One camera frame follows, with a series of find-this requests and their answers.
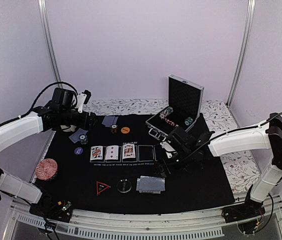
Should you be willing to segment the red black triangle card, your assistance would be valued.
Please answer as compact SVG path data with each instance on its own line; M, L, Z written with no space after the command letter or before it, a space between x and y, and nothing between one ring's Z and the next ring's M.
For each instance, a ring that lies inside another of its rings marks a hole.
M103 193L104 191L108 190L109 188L111 188L110 185L97 181L96 182L96 195L99 196L101 193Z

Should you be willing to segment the queen of spades card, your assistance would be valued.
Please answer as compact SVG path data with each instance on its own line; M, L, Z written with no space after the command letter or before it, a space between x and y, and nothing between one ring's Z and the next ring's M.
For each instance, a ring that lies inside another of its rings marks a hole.
M102 161L103 160L103 146L92 146L90 148L90 161Z

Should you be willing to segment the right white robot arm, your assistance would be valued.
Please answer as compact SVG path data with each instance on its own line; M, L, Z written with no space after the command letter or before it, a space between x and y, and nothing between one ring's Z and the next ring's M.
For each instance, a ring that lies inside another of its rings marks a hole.
M247 201L240 206L243 218L250 218L282 180L282 112L273 112L254 125L224 132L209 131L194 138L183 128L174 129L162 142L161 149L171 156L161 166L181 166L190 161L202 161L204 156L220 157L230 153L269 150L268 165L247 194Z

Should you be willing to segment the orange black 100 chip stack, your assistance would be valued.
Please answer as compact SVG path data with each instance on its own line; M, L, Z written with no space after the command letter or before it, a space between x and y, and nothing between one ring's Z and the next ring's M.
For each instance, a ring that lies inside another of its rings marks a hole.
M117 133L117 131L118 131L118 126L117 126L116 124L113 124L113 125L110 127L110 129L111 129L111 133L115 134L115 133Z

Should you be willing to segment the single blue playing card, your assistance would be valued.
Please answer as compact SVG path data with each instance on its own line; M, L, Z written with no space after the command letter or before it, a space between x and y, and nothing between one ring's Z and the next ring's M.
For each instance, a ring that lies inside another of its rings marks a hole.
M118 118L118 116L105 116L102 120L102 124L106 127L111 127L117 123Z

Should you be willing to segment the orange big blind button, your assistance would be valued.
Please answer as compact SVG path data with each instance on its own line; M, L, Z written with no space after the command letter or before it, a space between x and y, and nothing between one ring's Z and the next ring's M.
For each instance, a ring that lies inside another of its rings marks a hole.
M122 134L128 134L131 130L129 127L125 126L125 127L122 127L120 131Z

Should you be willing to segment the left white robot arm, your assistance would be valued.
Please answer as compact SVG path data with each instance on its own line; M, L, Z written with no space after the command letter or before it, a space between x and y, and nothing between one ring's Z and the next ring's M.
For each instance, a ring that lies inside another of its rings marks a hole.
M32 135L48 130L74 126L89 131L94 126L96 114L83 110L91 98L91 92L85 90L79 93L71 84L66 83L66 86L69 89L55 88L45 106L33 103L26 113L0 123L0 153ZM51 217L56 211L52 202L41 198L42 190L1 168L0 191L36 204L36 209L44 217Z

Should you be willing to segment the clear dealer button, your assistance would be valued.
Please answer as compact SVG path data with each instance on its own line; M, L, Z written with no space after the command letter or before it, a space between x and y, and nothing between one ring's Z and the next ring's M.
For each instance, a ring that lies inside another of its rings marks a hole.
M125 194L132 189L132 183L128 179L120 179L116 188L120 193Z

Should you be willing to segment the purple small blind button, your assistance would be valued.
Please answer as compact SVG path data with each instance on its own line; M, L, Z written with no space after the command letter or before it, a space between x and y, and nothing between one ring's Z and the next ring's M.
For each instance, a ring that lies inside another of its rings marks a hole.
M77 147L75 150L74 150L74 154L75 155L81 155L83 153L83 148L82 147Z

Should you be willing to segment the blue green 50 chip stack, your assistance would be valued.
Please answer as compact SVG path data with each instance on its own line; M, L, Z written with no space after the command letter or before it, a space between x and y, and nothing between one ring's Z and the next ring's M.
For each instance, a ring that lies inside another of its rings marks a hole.
M88 137L86 134L80 134L79 135L79 142L82 144L82 145L86 145L88 143Z

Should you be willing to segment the aluminium poker chip case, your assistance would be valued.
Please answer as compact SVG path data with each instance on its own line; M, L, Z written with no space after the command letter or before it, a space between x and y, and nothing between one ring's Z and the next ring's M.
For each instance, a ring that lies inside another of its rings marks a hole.
M203 95L203 86L173 74L169 75L168 106L165 108L172 107L173 113L165 119L175 122L180 128L189 132L200 117ZM148 134L159 141L164 140L174 129L178 128L166 123L165 119L160 119L159 113L165 108L145 121L149 128ZM188 117L193 118L190 126L184 123Z

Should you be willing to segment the three of diamonds card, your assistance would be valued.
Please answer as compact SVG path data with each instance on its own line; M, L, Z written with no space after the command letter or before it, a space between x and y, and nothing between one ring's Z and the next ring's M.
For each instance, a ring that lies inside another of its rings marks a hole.
M119 159L119 146L109 145L106 147L105 160L106 161L116 161Z

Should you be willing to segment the blue playing card deck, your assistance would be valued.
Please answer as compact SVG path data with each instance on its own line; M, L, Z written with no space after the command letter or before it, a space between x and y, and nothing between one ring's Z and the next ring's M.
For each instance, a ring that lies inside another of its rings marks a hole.
M166 190L165 179L141 175L137 179L136 190L139 193L160 194Z

